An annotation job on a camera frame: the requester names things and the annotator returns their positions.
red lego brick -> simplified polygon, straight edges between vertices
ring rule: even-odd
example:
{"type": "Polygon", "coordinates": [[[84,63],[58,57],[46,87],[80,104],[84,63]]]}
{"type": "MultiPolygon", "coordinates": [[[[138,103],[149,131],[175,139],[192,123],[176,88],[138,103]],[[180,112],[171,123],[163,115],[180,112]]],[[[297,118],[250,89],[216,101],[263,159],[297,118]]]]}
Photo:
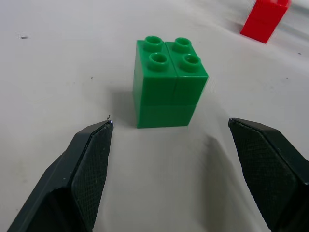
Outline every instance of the red lego brick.
{"type": "Polygon", "coordinates": [[[276,26],[270,26],[249,17],[240,33],[266,44],[275,28],[276,26]]]}
{"type": "Polygon", "coordinates": [[[249,18],[277,26],[289,6],[290,0],[256,0],[249,18]]]}

textured gripper pad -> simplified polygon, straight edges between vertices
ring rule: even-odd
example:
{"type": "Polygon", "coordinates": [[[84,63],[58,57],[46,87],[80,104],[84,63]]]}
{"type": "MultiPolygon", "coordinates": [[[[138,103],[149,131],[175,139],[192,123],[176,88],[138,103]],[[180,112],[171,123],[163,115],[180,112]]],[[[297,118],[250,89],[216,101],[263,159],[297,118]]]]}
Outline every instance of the textured gripper pad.
{"type": "Polygon", "coordinates": [[[92,135],[72,182],[72,193],[89,232],[96,221],[106,180],[111,136],[108,128],[92,135]]]}
{"type": "Polygon", "coordinates": [[[297,179],[262,133],[236,121],[229,126],[249,190],[274,230],[296,191],[297,179]]]}

green duplo block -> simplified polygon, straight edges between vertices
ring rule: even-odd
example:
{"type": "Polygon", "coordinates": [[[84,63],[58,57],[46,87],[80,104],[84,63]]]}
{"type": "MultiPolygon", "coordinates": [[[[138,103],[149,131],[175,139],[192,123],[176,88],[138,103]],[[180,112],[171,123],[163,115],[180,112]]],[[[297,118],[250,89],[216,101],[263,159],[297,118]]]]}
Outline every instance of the green duplo block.
{"type": "Polygon", "coordinates": [[[177,74],[172,105],[196,105],[208,79],[200,58],[186,38],[165,44],[177,74]]]}
{"type": "Polygon", "coordinates": [[[187,126],[195,107],[195,105],[142,105],[137,113],[137,128],[187,126]]]}
{"type": "Polygon", "coordinates": [[[141,105],[171,105],[177,74],[164,42],[156,36],[138,40],[133,93],[141,105]]]}

white tabletop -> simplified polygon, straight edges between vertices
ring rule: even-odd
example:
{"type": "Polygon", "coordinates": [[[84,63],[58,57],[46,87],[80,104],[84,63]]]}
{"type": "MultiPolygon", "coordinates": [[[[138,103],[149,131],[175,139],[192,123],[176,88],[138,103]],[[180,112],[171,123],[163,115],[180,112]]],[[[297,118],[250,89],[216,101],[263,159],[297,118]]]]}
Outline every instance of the white tabletop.
{"type": "Polygon", "coordinates": [[[288,27],[293,12],[267,45],[239,35],[252,4],[2,2],[0,231],[74,134],[111,114],[95,232],[268,232],[228,119],[277,128],[309,159],[309,40],[288,27]],[[188,127],[135,128],[135,46],[147,35],[187,37],[210,75],[188,127]]]}

lego stud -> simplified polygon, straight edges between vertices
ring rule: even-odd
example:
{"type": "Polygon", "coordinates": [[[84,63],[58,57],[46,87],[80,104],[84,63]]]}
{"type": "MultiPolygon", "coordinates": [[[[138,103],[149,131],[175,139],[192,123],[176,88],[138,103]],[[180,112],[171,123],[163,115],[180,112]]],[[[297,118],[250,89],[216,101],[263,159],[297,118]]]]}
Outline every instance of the lego stud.
{"type": "Polygon", "coordinates": [[[191,41],[184,37],[179,37],[175,40],[173,45],[173,51],[178,53],[189,53],[191,47],[191,41]]]}
{"type": "Polygon", "coordinates": [[[201,65],[200,58],[192,54],[183,55],[180,62],[180,68],[190,73],[196,72],[201,65]]]}
{"type": "Polygon", "coordinates": [[[168,68],[168,66],[169,66],[169,59],[165,54],[161,52],[156,52],[152,53],[149,56],[148,68],[150,68],[151,70],[164,71],[168,68]]]}
{"type": "Polygon", "coordinates": [[[163,41],[157,36],[147,36],[144,40],[144,50],[147,52],[161,52],[163,41]]]}

